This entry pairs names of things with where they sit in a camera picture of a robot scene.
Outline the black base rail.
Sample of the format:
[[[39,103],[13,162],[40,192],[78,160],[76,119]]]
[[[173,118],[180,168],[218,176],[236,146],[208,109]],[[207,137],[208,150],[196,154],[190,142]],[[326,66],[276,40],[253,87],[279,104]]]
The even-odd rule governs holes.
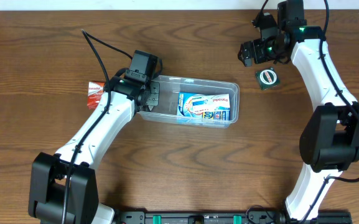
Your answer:
[[[119,212],[115,224],[248,224],[298,223],[281,212],[250,210],[245,213],[146,213]]]

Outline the green Zam-Buk box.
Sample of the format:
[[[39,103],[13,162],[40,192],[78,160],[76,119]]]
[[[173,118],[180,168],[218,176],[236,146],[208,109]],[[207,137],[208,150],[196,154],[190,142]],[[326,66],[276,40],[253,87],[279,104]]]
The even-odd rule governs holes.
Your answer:
[[[268,90],[280,84],[280,79],[273,67],[257,71],[255,77],[261,90]]]

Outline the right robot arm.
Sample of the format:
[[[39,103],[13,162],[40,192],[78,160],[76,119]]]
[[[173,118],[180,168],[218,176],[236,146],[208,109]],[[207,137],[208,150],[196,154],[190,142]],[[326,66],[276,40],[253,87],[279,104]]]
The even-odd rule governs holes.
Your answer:
[[[260,38],[245,42],[238,59],[247,67],[292,63],[299,71],[313,106],[299,150],[301,173],[284,209],[248,210],[250,223],[351,223],[349,212],[321,212],[329,187],[359,161],[359,102],[348,91],[329,55],[326,26],[310,26],[302,1],[283,1],[277,15],[259,11],[252,21]]]

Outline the red Panadol box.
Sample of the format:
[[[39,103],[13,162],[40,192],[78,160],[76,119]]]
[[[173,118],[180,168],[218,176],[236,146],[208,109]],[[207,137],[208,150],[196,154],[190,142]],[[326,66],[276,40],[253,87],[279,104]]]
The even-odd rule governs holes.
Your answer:
[[[88,82],[87,107],[90,110],[98,106],[104,92],[104,85],[103,82]]]

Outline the clear plastic container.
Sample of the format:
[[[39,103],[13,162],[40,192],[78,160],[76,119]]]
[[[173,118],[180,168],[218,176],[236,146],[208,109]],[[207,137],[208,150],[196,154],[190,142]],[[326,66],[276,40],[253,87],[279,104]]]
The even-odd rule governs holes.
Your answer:
[[[236,83],[161,75],[159,104],[138,114],[145,120],[228,128],[237,122],[240,88]]]

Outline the white Panadol box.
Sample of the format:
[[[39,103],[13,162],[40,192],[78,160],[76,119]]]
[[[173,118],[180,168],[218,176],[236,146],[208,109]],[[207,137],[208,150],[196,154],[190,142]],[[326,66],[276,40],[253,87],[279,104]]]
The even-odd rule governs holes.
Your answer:
[[[229,94],[193,96],[191,105],[194,113],[229,110],[230,97]]]

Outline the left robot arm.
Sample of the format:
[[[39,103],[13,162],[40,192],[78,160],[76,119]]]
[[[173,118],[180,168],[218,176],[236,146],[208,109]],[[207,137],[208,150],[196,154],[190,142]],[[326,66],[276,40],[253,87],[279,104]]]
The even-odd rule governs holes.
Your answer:
[[[28,214],[41,223],[112,223],[115,211],[99,201],[96,170],[120,130],[159,101],[162,60],[136,50],[128,68],[108,79],[79,131],[55,154],[32,163]]]

